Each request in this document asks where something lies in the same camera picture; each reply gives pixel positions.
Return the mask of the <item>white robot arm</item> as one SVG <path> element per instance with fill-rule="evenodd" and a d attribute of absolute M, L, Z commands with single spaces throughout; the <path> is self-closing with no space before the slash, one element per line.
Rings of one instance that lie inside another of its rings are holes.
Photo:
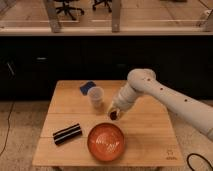
<path fill-rule="evenodd" d="M 133 69 L 128 73 L 125 85 L 109 105 L 108 115 L 115 112 L 116 120 L 121 113 L 130 110 L 143 94 L 156 98 L 213 141 L 213 107 L 164 86 L 156 80 L 156 74 L 151 69 Z"/>

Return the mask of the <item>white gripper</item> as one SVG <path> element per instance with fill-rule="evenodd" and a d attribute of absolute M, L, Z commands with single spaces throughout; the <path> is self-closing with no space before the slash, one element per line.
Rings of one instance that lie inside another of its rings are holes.
<path fill-rule="evenodd" d="M 109 106 L 107 111 L 109 118 L 110 114 L 116 111 L 117 119 L 119 119 L 121 111 L 127 111 L 131 109 L 138 98 L 139 92 L 132 88 L 129 83 L 126 83 L 120 88 L 118 93 L 112 99 L 111 105 Z"/>

